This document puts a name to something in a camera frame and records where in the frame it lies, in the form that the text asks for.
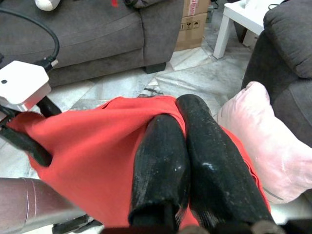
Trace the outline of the pink cat face pillow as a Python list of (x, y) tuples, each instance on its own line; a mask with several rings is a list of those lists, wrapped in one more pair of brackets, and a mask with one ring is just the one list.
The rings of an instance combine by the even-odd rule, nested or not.
[(264, 85), (249, 82), (216, 120), (241, 141), (269, 202), (285, 204), (312, 189), (312, 148), (274, 115)]

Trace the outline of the grey extension power strip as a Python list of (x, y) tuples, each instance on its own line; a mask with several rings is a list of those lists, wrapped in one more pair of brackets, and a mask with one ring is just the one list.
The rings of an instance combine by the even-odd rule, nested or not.
[(206, 18), (206, 22), (207, 22), (207, 23), (211, 23), (211, 22), (212, 22), (214, 10), (215, 10), (214, 5), (213, 5), (213, 4), (210, 4), (210, 5), (208, 6), (208, 9), (207, 9), (207, 18)]

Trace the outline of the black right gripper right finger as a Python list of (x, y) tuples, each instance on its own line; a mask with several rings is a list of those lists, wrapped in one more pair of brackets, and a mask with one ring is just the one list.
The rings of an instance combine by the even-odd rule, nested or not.
[(272, 221), (269, 208), (230, 137), (205, 101), (182, 95), (176, 105), (186, 124), (191, 164), (190, 208), (206, 229), (230, 221)]

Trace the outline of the cardboard box with handling symbols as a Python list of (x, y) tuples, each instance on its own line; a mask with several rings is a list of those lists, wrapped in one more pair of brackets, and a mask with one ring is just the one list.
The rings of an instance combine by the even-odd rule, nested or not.
[(182, 18), (175, 51), (201, 46), (206, 19), (207, 13)]

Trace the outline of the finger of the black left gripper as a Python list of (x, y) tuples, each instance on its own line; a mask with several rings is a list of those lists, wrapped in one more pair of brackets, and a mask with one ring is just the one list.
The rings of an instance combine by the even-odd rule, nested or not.
[(60, 108), (56, 106), (48, 96), (45, 96), (42, 100), (37, 103), (37, 106), (45, 117), (56, 116), (62, 113)]
[(2, 127), (0, 137), (16, 148), (30, 153), (39, 165), (48, 167), (51, 164), (52, 156), (50, 153), (27, 134), (17, 132), (9, 127)]

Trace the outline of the white plush toy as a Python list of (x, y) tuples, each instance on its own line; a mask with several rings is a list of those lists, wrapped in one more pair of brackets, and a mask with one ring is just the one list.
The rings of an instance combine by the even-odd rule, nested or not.
[(60, 4), (61, 0), (34, 0), (35, 5), (42, 11), (53, 11)]

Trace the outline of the white side table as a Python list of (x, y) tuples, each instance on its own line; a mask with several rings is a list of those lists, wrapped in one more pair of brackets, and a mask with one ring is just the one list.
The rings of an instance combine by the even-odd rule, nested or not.
[(271, 3), (280, 3), (282, 0), (239, 0), (224, 4), (223, 17), (214, 48), (213, 56), (220, 59), (224, 56), (230, 35), (230, 26), (236, 22), (245, 27), (247, 32), (243, 45), (249, 47), (256, 36), (264, 30), (263, 19), (269, 11)]

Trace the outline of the cardboard box with red tape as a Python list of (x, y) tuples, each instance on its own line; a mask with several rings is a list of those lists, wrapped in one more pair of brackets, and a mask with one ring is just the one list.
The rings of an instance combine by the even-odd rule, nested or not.
[(211, 0), (184, 0), (183, 17), (206, 13)]

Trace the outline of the grey two-seat fabric sofa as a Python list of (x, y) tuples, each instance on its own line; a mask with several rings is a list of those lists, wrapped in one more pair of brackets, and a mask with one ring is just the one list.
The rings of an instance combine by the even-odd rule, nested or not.
[(275, 116), (312, 148), (312, 0), (284, 0), (263, 25), (241, 87), (263, 84)]

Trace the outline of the red pillow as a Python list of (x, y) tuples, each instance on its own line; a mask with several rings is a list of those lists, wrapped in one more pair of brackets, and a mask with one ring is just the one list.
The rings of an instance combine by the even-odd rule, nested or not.
[[(41, 180), (106, 227), (123, 227), (129, 225), (135, 154), (150, 121), (158, 115), (172, 116), (186, 141), (186, 124), (177, 99), (117, 97), (93, 110), (68, 111), (51, 117), (24, 112), (7, 126), (30, 136), (52, 156), (51, 164), (44, 167), (27, 152)], [(242, 144), (222, 129), (238, 148), (270, 211)], [(190, 208), (190, 193), (191, 188), (181, 224), (200, 224)]]

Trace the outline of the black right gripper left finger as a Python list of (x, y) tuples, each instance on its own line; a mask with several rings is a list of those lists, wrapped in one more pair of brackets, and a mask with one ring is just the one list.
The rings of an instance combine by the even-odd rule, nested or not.
[(190, 160), (183, 131), (170, 115), (148, 124), (134, 160), (131, 226), (167, 226), (177, 231), (188, 206)]

